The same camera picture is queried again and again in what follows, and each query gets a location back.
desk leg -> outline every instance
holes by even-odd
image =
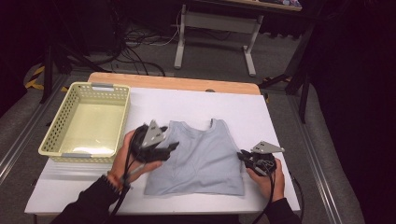
[[[183,52],[184,52],[184,30],[186,27],[186,5],[183,5],[181,8],[181,17],[180,17],[180,30],[178,34],[178,44],[177,44],[177,52],[175,58],[175,65],[176,69],[181,68],[181,62],[183,60]]]
[[[259,18],[257,19],[257,23],[254,25],[253,33],[251,34],[250,43],[248,46],[244,46],[244,54],[245,54],[245,60],[247,62],[247,70],[248,70],[248,74],[251,77],[256,76],[256,69],[254,69],[254,64],[250,52],[253,49],[254,42],[256,41],[257,35],[260,31],[260,27],[262,25],[262,18],[263,16],[259,16]]]

plastic basket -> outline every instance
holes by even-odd
[[[38,153],[54,161],[113,162],[122,146],[129,98],[128,86],[73,83]]]

metal stand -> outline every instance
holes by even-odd
[[[175,68],[181,68],[185,46],[185,28],[186,26],[190,26],[196,28],[251,34],[250,42],[247,46],[243,47],[243,50],[247,63],[248,74],[251,77],[255,77],[256,70],[254,69],[254,64],[250,53],[253,49],[254,42],[256,41],[256,37],[262,25],[262,19],[263,15],[258,16],[257,19],[243,19],[206,13],[189,12],[186,11],[186,5],[183,5],[181,8],[179,40],[175,58]]]

wire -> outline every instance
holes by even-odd
[[[116,73],[116,71],[114,71],[114,68],[113,68],[113,63],[110,63],[110,66],[111,66],[111,72]]]
[[[265,208],[262,210],[262,212],[256,217],[256,219],[254,219],[254,221],[252,222],[252,224],[256,224],[260,221],[260,219],[262,218],[262,216],[265,214],[265,212],[268,210],[271,201],[273,200],[274,197],[274,188],[275,188],[275,179],[272,178],[272,174],[271,172],[268,170],[268,168],[266,166],[264,166],[264,168],[267,170],[267,174],[268,177],[270,178],[270,182],[271,182],[271,194],[270,194],[270,198],[268,199],[268,204],[265,205]]]
[[[124,38],[125,41],[134,42],[133,43],[134,46],[132,46],[132,48],[134,49],[139,47],[141,44],[150,45],[163,39],[163,37],[161,35],[158,35],[157,33],[152,33],[151,31],[148,31],[148,34],[146,34],[144,31],[141,30],[142,29],[133,29]],[[151,38],[156,38],[156,39],[150,40],[149,42],[145,42],[146,39],[151,39]]]
[[[127,46],[126,48],[129,49],[134,55],[136,55],[136,57],[139,59],[139,62],[142,63],[143,68],[145,69],[146,75],[148,76],[148,75],[149,75],[148,69],[147,69],[147,67],[145,66],[145,63],[144,63],[144,62],[142,61],[142,59],[139,57],[139,55],[138,55],[136,52],[134,52],[133,49],[129,48],[128,46]]]
[[[134,64],[134,67],[136,68],[137,74],[139,74],[139,71],[138,71],[138,69],[137,69],[137,67],[136,67],[136,63],[141,63],[141,62],[140,62],[140,61],[134,60],[134,59],[131,57],[131,55],[129,54],[128,51],[126,52],[126,54],[127,54],[127,55],[125,55],[125,54],[122,53],[121,55],[124,56],[126,59],[131,60],[130,62],[126,62],[126,61],[123,61],[123,60],[120,60],[120,59],[115,59],[115,60],[118,61],[118,62],[120,62],[120,63],[133,63],[133,64]],[[160,72],[161,72],[161,74],[163,75],[163,77],[166,76],[165,71],[164,71],[163,68],[161,68],[158,64],[156,64],[156,63],[148,63],[148,62],[143,62],[143,64],[148,64],[148,65],[151,65],[151,66],[156,67],[158,70],[160,70]]]
[[[133,63],[133,64],[134,64],[134,69],[136,69],[136,73],[137,73],[138,75],[140,75],[139,69],[137,69],[136,63]]]
[[[104,222],[106,224],[107,223],[111,223],[111,220],[113,219],[113,217],[119,211],[119,209],[120,209],[120,207],[122,205],[122,202],[124,201],[125,196],[128,193],[129,188],[130,188],[129,183],[128,183],[128,177],[129,177],[128,176],[128,171],[131,168],[132,164],[134,163],[135,158],[131,161],[131,163],[129,163],[129,159],[130,159],[130,155],[132,155],[132,143],[134,141],[135,136],[136,136],[136,132],[134,132],[134,134],[132,135],[131,141],[130,141],[129,146],[128,146],[128,154],[127,154],[126,159],[125,159],[124,173],[122,175],[122,181],[123,181],[123,183],[122,183],[122,191],[120,193],[120,197],[119,197],[119,200],[117,201],[116,206],[114,207],[114,209],[111,212],[111,214],[108,217],[108,219]]]
[[[104,60],[100,60],[100,61],[91,61],[92,63],[94,63],[94,64],[96,64],[96,65],[101,65],[101,64],[104,64],[104,63],[109,63],[109,62],[111,62],[111,61],[113,61],[114,59],[116,59],[116,58],[118,58],[119,56],[120,56],[120,53],[121,53],[121,50],[120,49],[118,49],[117,50],[117,53],[115,54],[115,55],[113,55],[113,56],[111,56],[111,57],[109,57],[109,58],[107,58],[107,59],[104,59]],[[83,63],[81,63],[81,62],[79,62],[79,61],[76,61],[76,60],[73,60],[72,58],[67,58],[72,64],[75,64],[75,65],[77,65],[77,66],[84,66],[85,64],[83,64]]]
[[[158,45],[150,44],[150,45],[154,45],[154,46],[165,46],[165,45],[169,44],[170,42],[172,42],[172,40],[174,40],[174,38],[175,38],[175,36],[176,36],[177,34],[180,34],[180,26],[178,25],[178,17],[180,16],[180,13],[181,13],[181,10],[177,13],[177,17],[176,17],[176,27],[177,27],[177,29],[176,29],[174,35],[172,36],[172,38],[171,38],[168,42],[166,42],[166,43],[164,43],[164,44],[158,44]]]
[[[205,34],[205,35],[209,35],[210,37],[215,38],[215,39],[217,39],[217,40],[221,40],[221,41],[227,40],[228,37],[230,37],[230,35],[231,35],[231,33],[232,33],[232,32],[230,32],[230,31],[227,31],[227,32],[226,32],[227,35],[226,35],[225,37],[223,37],[223,38],[220,38],[220,37],[217,37],[217,36],[212,35],[212,34],[210,33],[210,32],[213,32],[213,31],[208,31],[208,30],[206,30],[206,29],[201,29],[201,28],[192,28],[192,29],[189,29],[189,31],[188,31],[186,34],[191,33],[191,32],[200,32],[200,33],[203,33],[203,34]]]
[[[301,214],[300,214],[300,220],[303,222],[304,218],[304,209],[305,209],[305,200],[304,200],[304,194],[303,194],[303,188],[301,187],[300,183],[298,182],[297,178],[291,174],[289,171],[291,180],[294,181],[294,183],[297,185],[298,190],[300,191],[300,196],[301,196]]]
[[[155,43],[152,43],[152,44],[147,44],[147,45],[152,45],[152,46],[165,46],[165,45],[169,44],[170,42],[172,42],[172,41],[175,39],[175,36],[177,35],[177,33],[178,33],[178,31],[175,31],[175,34],[169,39],[168,42],[166,42],[166,43],[164,43],[164,44],[155,44]]]

gray shirt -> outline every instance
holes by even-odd
[[[179,142],[168,161],[148,176],[145,194],[216,193],[244,195],[239,151],[222,119],[205,131],[183,121],[170,121],[158,147]]]

